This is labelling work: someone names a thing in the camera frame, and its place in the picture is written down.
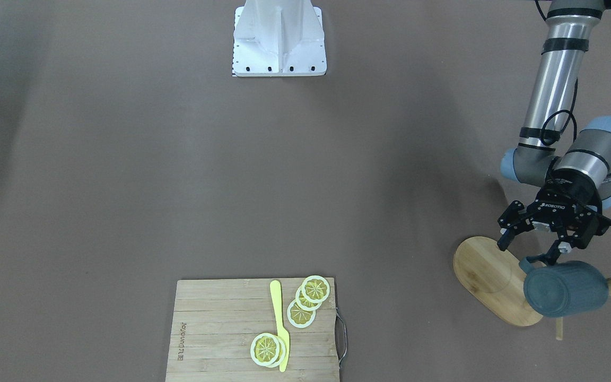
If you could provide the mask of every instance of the black tape band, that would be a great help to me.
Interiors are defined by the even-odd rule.
[[[561,8],[559,10],[548,11],[548,18],[556,17],[558,15],[589,15],[596,19],[601,19],[602,11],[594,10],[592,8]]]
[[[560,132],[546,129],[542,137],[540,128],[524,127],[520,129],[520,138],[539,138],[542,141],[553,140],[557,142],[560,140]]]
[[[544,43],[544,51],[541,53],[548,53],[554,50],[583,50],[589,51],[589,41],[586,39],[567,39],[567,38],[555,38],[548,39]]]
[[[601,162],[603,162],[603,164],[605,165],[605,167],[607,167],[607,172],[609,172],[609,164],[607,162],[607,160],[605,160],[602,155],[598,154],[597,152],[591,151],[591,150],[582,150],[582,149],[577,149],[577,150],[569,150],[567,153],[565,153],[565,155],[570,154],[570,152],[582,152],[584,154],[588,154],[588,155],[592,155],[593,157],[596,157],[597,159],[599,159]]]
[[[528,145],[525,143],[518,143],[518,147],[526,147],[528,149],[536,149],[536,150],[550,151],[550,152],[555,151],[553,147],[533,146],[533,145]]]

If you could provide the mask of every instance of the lemon slice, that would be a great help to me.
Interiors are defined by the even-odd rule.
[[[286,355],[286,344],[284,343],[284,341],[282,341],[280,337],[277,337],[277,341],[279,341],[279,344],[280,344],[280,356],[277,358],[275,362],[266,366],[267,368],[278,367],[280,363],[282,363],[282,361],[284,360],[284,356]]]
[[[256,365],[272,365],[280,355],[280,341],[274,334],[261,333],[252,341],[250,353]]]
[[[301,284],[303,298],[313,304],[319,304],[329,297],[329,283],[322,276],[309,276]]]
[[[306,300],[303,296],[303,290],[298,288],[296,290],[296,305],[298,305],[303,310],[313,311],[322,306],[322,302],[318,302],[317,304]]]
[[[287,315],[289,322],[296,328],[308,328],[315,319],[315,310],[301,309],[301,307],[296,305],[296,300],[293,300],[286,310],[289,312]]]

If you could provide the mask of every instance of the gray table surface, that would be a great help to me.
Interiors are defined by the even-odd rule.
[[[499,174],[533,2],[317,0],[329,72],[284,79],[231,77],[240,5],[0,1],[0,381],[163,380],[177,280],[310,274],[336,278],[344,381],[611,380],[611,301],[560,342],[451,270],[535,193]],[[611,11],[575,114],[611,114]],[[570,258],[611,274],[611,230]]]

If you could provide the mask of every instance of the knife handle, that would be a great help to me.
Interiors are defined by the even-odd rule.
[[[270,297],[272,309],[275,310],[275,322],[278,328],[284,328],[282,321],[282,285],[278,280],[270,281]]]

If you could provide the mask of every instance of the plastic butter knife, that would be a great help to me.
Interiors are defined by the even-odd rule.
[[[282,319],[282,285],[279,281],[270,281],[270,297],[272,297],[272,309],[275,310],[275,322],[277,323],[277,336],[284,341],[286,345],[286,353],[284,360],[280,363],[280,372],[286,370],[286,363],[289,361],[289,332],[284,328],[284,320]]]

